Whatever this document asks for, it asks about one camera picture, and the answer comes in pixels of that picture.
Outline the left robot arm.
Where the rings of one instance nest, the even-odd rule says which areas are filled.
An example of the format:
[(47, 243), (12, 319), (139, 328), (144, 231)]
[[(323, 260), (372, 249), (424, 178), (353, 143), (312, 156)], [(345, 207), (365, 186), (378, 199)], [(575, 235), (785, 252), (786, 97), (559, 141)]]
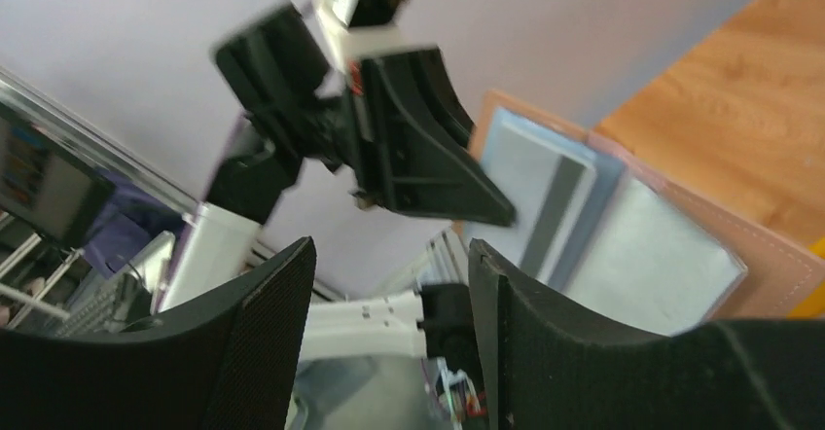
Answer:
[(473, 125), (439, 49), (345, 57), (340, 93), (302, 15), (284, 4), (224, 41), (214, 61), (253, 134), (220, 163), (156, 303), (165, 343), (198, 360), (297, 361), (399, 355), (468, 367), (478, 358), (469, 288), (427, 285), (315, 304), (310, 237), (247, 274), (238, 266), (303, 164), (343, 166), (355, 198), (403, 216), (508, 227), (516, 211), (467, 147)]

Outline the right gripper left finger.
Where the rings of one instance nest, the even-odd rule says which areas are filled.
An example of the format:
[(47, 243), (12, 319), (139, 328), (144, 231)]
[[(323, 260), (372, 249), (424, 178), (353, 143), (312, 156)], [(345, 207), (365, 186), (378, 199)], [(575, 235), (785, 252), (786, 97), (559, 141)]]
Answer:
[(1, 334), (5, 429), (281, 429), (316, 266), (303, 237), (118, 333)]

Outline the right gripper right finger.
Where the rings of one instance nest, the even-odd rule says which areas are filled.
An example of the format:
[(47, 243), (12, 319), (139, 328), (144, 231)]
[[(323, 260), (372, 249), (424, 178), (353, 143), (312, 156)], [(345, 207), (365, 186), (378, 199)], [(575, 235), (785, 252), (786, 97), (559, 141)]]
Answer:
[(714, 320), (660, 336), (566, 298), (479, 239), (469, 287), (493, 429), (824, 425), (820, 320)]

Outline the computer monitor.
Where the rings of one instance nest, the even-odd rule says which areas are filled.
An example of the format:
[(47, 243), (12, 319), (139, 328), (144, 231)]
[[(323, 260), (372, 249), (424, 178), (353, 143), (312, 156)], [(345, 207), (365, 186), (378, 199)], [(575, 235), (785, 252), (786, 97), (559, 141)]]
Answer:
[(88, 243), (116, 186), (50, 138), (24, 114), (1, 105), (1, 208), (67, 249)]

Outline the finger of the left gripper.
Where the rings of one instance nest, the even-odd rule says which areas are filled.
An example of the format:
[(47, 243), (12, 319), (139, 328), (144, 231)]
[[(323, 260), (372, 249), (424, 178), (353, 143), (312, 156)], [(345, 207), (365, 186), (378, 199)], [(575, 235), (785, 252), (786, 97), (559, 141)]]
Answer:
[(453, 88), (442, 51), (430, 47), (399, 53), (399, 57), (408, 64), (419, 97), (432, 118), (459, 147), (467, 149), (475, 125)]
[(516, 209), (481, 166), (432, 118), (399, 54), (368, 67), (382, 183), (391, 212), (509, 227)]

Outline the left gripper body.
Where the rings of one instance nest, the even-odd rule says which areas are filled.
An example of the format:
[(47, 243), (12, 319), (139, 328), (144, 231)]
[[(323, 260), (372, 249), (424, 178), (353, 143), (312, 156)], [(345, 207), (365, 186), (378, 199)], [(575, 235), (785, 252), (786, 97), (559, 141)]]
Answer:
[(341, 92), (314, 95), (308, 113), (308, 156), (333, 173), (344, 165), (352, 169), (356, 184), (351, 194), (362, 210), (386, 204), (377, 130), (369, 110), (368, 67), (375, 60), (362, 56), (346, 61)]

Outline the beige leather card holder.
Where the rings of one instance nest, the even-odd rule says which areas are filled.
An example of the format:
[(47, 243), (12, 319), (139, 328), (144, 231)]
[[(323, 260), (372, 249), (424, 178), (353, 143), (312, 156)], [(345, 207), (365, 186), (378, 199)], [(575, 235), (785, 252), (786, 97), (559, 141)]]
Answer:
[(712, 318), (788, 318), (819, 279), (799, 244), (505, 93), (485, 97), (470, 151), (517, 219), (465, 222), (462, 237), (622, 323), (674, 335)]

